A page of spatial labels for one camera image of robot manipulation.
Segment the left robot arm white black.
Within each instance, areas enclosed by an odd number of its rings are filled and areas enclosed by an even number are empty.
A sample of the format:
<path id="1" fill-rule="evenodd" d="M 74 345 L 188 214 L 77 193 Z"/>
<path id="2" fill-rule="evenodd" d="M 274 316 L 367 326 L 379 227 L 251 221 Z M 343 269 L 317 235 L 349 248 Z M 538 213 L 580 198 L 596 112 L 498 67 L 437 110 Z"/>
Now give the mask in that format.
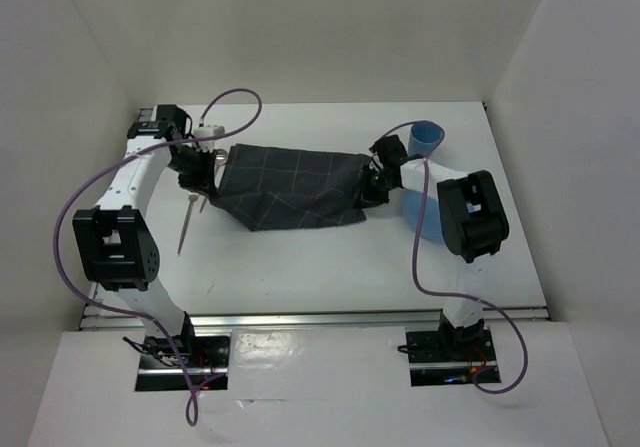
<path id="1" fill-rule="evenodd" d="M 193 141 L 189 119 L 176 105 L 159 105 L 152 116 L 141 116 L 127 133 L 129 163 L 118 168 L 93 208 L 77 211 L 72 219 L 86 277 L 142 314 L 150 350 L 162 351 L 176 366 L 193 362 L 199 344 L 189 315 L 159 279 L 160 252 L 145 215 L 167 168 L 195 197 L 217 192 L 215 143 Z"/>

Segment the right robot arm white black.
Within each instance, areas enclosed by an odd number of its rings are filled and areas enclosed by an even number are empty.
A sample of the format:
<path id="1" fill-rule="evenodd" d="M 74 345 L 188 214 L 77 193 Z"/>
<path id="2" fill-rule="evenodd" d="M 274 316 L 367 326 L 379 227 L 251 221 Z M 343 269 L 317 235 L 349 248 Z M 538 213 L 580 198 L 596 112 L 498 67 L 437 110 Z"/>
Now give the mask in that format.
<path id="1" fill-rule="evenodd" d="M 358 205 L 377 207 L 394 189 L 421 194 L 414 236 L 411 275 L 416 288 L 445 300 L 436 346 L 448 359 L 460 358 L 481 341 L 484 330 L 484 271 L 509 236 L 509 223 L 492 175 L 486 170 L 456 171 L 421 154 L 409 155 L 397 135 L 386 135 L 370 148 L 371 164 L 360 181 Z M 457 260 L 457 280 L 451 292 L 421 285 L 418 277 L 420 233 L 428 190 L 437 190 L 438 216 L 444 245 Z"/>

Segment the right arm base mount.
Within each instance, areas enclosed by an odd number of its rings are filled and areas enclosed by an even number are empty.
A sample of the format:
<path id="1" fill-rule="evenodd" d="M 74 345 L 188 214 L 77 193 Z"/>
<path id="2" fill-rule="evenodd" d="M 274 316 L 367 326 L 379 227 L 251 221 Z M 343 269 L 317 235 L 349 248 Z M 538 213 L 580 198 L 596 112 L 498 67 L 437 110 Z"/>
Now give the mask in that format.
<path id="1" fill-rule="evenodd" d="M 454 328 L 441 316 L 436 330 L 407 331 L 396 350 L 407 357 L 412 387 L 501 382 L 492 334 L 484 320 Z"/>

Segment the dark grey checked cloth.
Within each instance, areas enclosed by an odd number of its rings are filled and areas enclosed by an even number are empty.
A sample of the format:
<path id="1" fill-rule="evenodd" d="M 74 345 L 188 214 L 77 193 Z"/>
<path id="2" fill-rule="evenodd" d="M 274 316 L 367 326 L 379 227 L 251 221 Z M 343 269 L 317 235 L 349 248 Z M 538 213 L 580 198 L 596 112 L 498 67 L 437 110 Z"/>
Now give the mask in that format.
<path id="1" fill-rule="evenodd" d="M 366 220 L 356 206 L 363 154 L 236 144 L 210 203 L 252 232 Z"/>

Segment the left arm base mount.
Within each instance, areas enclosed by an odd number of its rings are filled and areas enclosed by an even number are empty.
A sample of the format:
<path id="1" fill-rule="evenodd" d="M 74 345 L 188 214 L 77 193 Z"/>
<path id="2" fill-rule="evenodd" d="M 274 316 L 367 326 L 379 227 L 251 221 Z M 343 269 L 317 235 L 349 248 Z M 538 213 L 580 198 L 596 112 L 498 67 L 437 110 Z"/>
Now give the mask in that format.
<path id="1" fill-rule="evenodd" d="M 122 340 L 139 354 L 136 392 L 171 392 L 188 389 L 178 357 L 168 346 L 153 345 L 150 338 L 136 342 Z M 201 390 L 222 391 L 228 388 L 231 334 L 197 336 L 195 352 L 181 350 L 189 378 Z"/>

